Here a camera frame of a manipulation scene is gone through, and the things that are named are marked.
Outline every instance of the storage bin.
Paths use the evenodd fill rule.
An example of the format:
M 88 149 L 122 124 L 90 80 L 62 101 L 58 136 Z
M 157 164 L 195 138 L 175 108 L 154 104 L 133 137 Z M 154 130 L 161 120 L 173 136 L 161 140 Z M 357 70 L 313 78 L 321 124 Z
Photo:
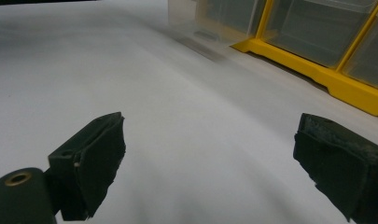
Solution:
M 378 88 L 378 14 L 343 73 Z
M 231 45 L 256 34 L 265 1 L 169 0 L 169 22 L 184 35 Z
M 262 40 L 335 68 L 376 0 L 273 0 Z

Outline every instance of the plastic drawer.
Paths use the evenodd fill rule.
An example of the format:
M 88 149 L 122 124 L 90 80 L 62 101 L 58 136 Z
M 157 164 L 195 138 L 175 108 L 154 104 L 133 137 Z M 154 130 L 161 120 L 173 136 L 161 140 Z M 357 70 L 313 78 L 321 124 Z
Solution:
M 378 88 L 378 14 L 343 73 Z
M 266 0 L 169 0 L 178 32 L 226 46 L 254 36 Z
M 376 0 L 273 0 L 262 39 L 334 68 L 356 38 Z

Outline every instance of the screw hole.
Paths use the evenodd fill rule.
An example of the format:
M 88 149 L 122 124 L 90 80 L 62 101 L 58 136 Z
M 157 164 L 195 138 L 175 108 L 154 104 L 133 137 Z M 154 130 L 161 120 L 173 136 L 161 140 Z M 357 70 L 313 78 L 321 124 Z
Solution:
M 17 173 L 9 177 L 6 180 L 5 184 L 7 186 L 14 187 L 28 181 L 31 177 L 31 173 L 28 172 Z

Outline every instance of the yellow frame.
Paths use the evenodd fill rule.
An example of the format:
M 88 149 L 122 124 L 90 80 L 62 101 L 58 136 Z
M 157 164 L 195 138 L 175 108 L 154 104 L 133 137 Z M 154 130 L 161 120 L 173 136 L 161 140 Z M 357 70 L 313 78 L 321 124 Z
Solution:
M 251 51 L 258 55 L 265 56 L 277 63 L 302 73 L 313 79 L 315 82 L 327 87 L 329 94 L 335 98 L 374 116 L 378 116 L 378 89 L 342 74 L 343 67 L 354 53 L 364 35 L 370 30 L 378 12 L 378 4 L 336 69 L 327 68 L 317 63 L 310 62 L 300 56 L 262 41 L 261 37 L 265 31 L 272 6 L 273 0 L 267 0 L 256 36 L 244 42 L 235 44 L 233 47 L 241 52 Z

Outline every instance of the white surface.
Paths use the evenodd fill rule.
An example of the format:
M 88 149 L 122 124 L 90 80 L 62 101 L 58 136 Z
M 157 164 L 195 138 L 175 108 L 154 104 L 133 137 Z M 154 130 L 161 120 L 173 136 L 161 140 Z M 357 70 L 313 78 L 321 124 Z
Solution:
M 0 7 L 0 177 L 47 169 L 121 111 L 127 154 L 88 223 L 345 223 L 293 136 L 305 112 L 378 144 L 378 118 L 262 59 L 182 43 L 166 0 Z

